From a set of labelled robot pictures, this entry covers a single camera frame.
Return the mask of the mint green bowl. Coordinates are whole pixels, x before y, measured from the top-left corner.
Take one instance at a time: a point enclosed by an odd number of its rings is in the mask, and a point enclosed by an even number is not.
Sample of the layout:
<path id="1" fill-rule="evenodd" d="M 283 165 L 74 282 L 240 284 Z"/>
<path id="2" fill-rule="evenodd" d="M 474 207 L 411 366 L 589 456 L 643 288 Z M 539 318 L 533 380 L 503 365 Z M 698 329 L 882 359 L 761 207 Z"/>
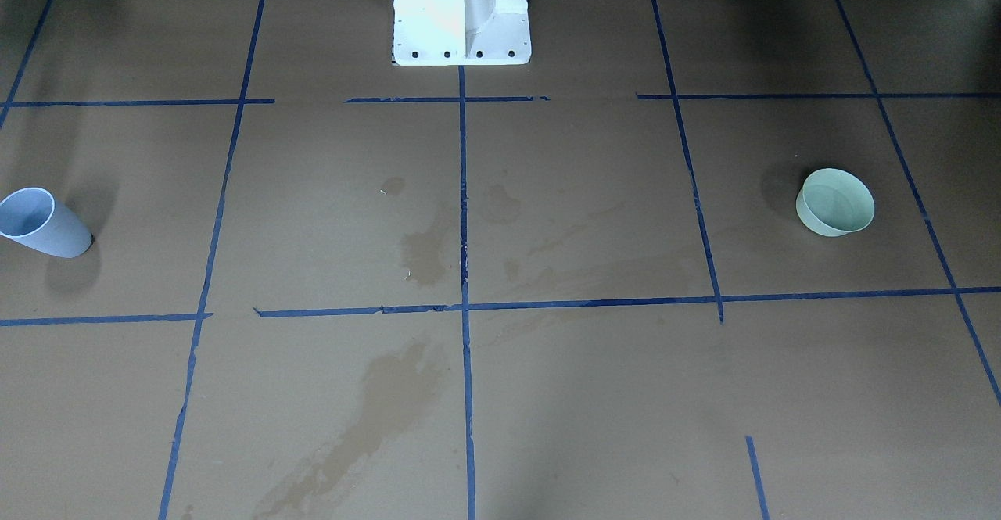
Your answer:
<path id="1" fill-rule="evenodd" d="M 796 199 L 798 219 L 817 235 L 843 236 L 866 229 L 875 217 L 874 197 L 855 175 L 836 168 L 815 170 Z"/>

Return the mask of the blue plastic cup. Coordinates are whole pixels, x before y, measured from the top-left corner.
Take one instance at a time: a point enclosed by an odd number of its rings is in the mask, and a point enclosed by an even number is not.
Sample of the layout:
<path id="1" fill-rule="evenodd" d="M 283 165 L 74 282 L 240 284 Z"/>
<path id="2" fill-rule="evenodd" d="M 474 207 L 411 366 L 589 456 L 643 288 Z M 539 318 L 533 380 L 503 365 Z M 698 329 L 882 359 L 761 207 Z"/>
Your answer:
<path id="1" fill-rule="evenodd" d="M 90 248 L 93 235 L 82 220 L 50 191 L 29 186 L 1 203 L 1 235 L 61 259 L 74 259 Z"/>

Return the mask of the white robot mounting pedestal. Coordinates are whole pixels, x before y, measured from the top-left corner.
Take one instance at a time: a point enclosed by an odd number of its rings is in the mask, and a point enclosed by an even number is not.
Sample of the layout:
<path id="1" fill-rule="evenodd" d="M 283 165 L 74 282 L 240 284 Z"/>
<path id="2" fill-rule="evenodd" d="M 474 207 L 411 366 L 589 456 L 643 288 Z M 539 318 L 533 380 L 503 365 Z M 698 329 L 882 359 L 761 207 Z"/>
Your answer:
<path id="1" fill-rule="evenodd" d="M 396 65 L 523 65 L 532 53 L 528 0 L 393 0 Z"/>

